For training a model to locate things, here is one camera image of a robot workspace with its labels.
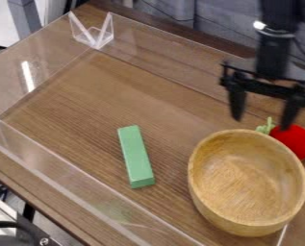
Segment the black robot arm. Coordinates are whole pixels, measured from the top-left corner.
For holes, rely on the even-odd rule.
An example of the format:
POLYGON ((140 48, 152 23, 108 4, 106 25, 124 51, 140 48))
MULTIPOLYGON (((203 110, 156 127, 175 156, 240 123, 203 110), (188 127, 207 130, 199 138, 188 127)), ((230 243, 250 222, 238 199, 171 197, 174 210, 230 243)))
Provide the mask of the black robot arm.
POLYGON ((220 64, 219 84, 227 91, 230 114, 236 121, 242 119, 249 92, 286 101, 282 131, 305 108, 305 70, 289 57, 293 44, 305 54, 295 37, 301 23, 305 23, 305 0, 259 0, 259 18, 254 22, 258 33, 254 61, 250 65, 235 61, 220 64))

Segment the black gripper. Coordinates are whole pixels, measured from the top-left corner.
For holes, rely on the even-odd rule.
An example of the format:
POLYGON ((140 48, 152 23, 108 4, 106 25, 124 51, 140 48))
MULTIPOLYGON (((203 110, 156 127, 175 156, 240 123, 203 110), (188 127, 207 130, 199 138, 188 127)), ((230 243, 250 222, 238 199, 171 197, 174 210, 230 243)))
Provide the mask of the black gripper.
POLYGON ((247 92, 263 96, 287 100, 281 119, 281 129, 286 130, 302 108, 305 108, 305 77, 291 76, 301 68, 293 66, 289 73, 281 77, 258 75, 249 70, 243 64, 235 66, 232 63, 220 64, 220 85, 228 95, 231 117, 242 119, 247 92))

